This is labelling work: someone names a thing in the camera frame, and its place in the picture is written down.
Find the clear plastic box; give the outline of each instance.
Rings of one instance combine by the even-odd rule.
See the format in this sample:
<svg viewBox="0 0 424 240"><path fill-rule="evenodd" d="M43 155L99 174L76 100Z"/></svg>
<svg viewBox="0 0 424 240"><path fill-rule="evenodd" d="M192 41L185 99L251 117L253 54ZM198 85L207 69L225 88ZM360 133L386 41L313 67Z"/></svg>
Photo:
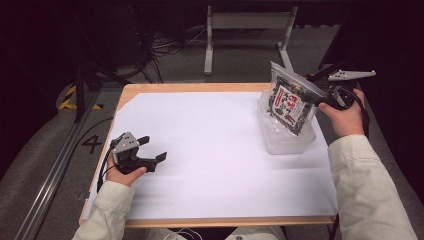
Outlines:
<svg viewBox="0 0 424 240"><path fill-rule="evenodd" d="M316 139L311 120L317 109L314 107L308 115L308 122L302 128L301 133L296 136L284 127L268 111L268 99L270 91L262 93L258 100L258 117L264 135L265 146L270 154L294 154L302 153L311 142Z"/></svg>

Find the person's left hand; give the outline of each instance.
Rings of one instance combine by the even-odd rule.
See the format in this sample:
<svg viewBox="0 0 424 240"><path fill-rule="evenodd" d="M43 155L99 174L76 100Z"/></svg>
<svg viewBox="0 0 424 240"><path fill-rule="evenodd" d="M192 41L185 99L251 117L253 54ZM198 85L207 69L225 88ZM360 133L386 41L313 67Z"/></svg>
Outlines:
<svg viewBox="0 0 424 240"><path fill-rule="evenodd" d="M113 161L112 153L110 153L107 158L107 167L109 169L110 167L114 165L115 165L115 162ZM131 184L133 184L135 180L137 180L144 173L146 173L146 171L147 171L147 168L141 167L125 175L125 174L122 174L116 167L113 167L106 172L106 180L117 182L117 183L126 185L128 187L131 187Z"/></svg>

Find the metal rail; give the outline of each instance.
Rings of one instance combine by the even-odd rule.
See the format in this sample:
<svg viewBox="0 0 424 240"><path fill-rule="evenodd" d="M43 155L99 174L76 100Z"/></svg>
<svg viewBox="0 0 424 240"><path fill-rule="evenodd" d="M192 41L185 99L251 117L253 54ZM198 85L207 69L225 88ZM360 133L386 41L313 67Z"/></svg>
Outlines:
<svg viewBox="0 0 424 240"><path fill-rule="evenodd" d="M86 110L89 110L90 107L95 104L98 96L98 92L89 93L87 103L84 106ZM74 126L72 127L59 155L57 156L50 173L41 186L31 209L16 234L14 238L15 240L35 238L36 232L41 227L40 225L44 219L46 211L48 210L50 203L53 201L54 193L60 186L61 179L65 174L66 166L68 165L69 157L72 153L72 148L77 141L77 137L79 136L89 113L90 111L84 111L80 121L78 123L74 123Z"/></svg>

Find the white paper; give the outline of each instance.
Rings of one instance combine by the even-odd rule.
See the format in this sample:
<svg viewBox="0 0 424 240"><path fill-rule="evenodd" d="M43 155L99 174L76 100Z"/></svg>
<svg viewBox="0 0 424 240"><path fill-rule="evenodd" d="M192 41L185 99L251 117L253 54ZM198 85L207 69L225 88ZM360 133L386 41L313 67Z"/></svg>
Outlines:
<svg viewBox="0 0 424 240"><path fill-rule="evenodd" d="M142 93L117 112L110 139L150 136L138 156L167 152L133 187L128 219L188 219L337 214L327 144L303 154L270 155L258 116L260 92ZM87 219L95 189L83 219Z"/></svg>

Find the sleeve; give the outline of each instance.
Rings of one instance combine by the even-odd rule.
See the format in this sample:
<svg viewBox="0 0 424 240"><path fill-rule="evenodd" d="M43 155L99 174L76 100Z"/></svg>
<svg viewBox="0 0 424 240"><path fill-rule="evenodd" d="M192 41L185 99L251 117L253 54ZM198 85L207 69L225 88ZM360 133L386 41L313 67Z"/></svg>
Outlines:
<svg viewBox="0 0 424 240"><path fill-rule="evenodd" d="M73 239L122 239L133 197L132 188L106 181L94 199L90 217Z"/></svg>
<svg viewBox="0 0 424 240"><path fill-rule="evenodd" d="M328 149L343 239L417 239L396 187L363 135Z"/></svg>

